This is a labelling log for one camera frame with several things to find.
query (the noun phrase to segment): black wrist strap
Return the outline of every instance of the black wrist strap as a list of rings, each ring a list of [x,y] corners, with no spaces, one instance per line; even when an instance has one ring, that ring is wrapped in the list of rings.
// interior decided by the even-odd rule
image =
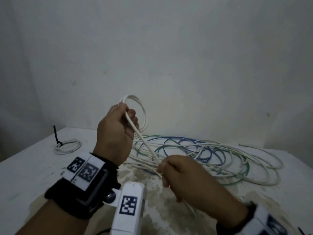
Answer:
[[[247,223],[251,219],[253,219],[253,216],[254,216],[254,213],[256,210],[256,204],[251,202],[251,205],[249,205],[247,207],[249,209],[249,213],[248,213],[247,217],[240,224],[238,224],[235,228],[226,229],[219,222],[217,222],[217,224],[216,224],[217,235],[234,235],[234,234],[240,232],[245,227],[245,225],[247,225]]]
[[[80,219],[90,219],[103,206],[102,201],[105,201],[112,188],[120,189],[117,182],[118,167],[107,159],[92,155],[105,164],[86,191],[62,178],[45,193],[46,199],[54,200],[61,209]]]

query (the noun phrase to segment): person's left hand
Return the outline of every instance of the person's left hand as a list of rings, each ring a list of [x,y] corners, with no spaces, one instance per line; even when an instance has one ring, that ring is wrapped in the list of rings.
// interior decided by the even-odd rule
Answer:
[[[125,112],[136,128],[139,128],[134,109],[129,109],[122,102],[112,106],[98,125],[97,143],[93,151],[94,154],[110,160],[116,166],[120,166],[126,161],[134,139],[134,130],[129,125]]]

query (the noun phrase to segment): white device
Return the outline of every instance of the white device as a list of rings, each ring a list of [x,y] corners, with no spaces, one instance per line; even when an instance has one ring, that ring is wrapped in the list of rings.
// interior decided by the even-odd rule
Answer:
[[[111,235],[139,235],[145,209],[146,187],[142,183],[127,182],[122,190],[112,189],[116,195],[112,203],[116,207]]]

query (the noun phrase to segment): table surface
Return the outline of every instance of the table surface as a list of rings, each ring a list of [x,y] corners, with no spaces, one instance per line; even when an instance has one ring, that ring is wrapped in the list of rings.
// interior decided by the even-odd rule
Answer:
[[[64,168],[82,151],[90,152],[96,143],[96,130],[64,128],[58,132],[59,140],[77,138],[82,147],[74,153],[56,155],[54,135],[30,146],[0,163],[0,234],[13,234],[45,203],[43,194],[61,176]],[[265,153],[242,148],[246,152],[265,157]],[[269,150],[284,162],[279,170],[281,183],[278,186],[259,186],[241,182],[226,188],[243,201],[253,200],[264,204],[287,228],[299,234],[296,227],[305,233],[313,233],[313,170],[293,155],[278,150]],[[143,217],[142,234],[216,234],[216,221],[200,211],[197,219],[155,175],[135,169],[130,165],[120,166],[120,183],[137,181],[146,184],[147,203]],[[86,235],[93,235],[109,228],[115,208],[103,206],[89,222]]]

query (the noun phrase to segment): hand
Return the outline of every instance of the hand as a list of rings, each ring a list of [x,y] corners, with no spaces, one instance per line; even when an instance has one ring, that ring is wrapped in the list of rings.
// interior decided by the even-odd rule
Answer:
[[[135,110],[129,109],[122,102],[112,106],[98,125],[97,143],[93,151],[94,154],[110,160],[116,166],[126,161],[134,139],[134,130],[124,115],[126,112],[136,128],[139,128]]]
[[[158,166],[164,187],[170,186],[176,199],[234,228],[248,215],[248,208],[234,198],[199,163],[188,156],[172,155]]]

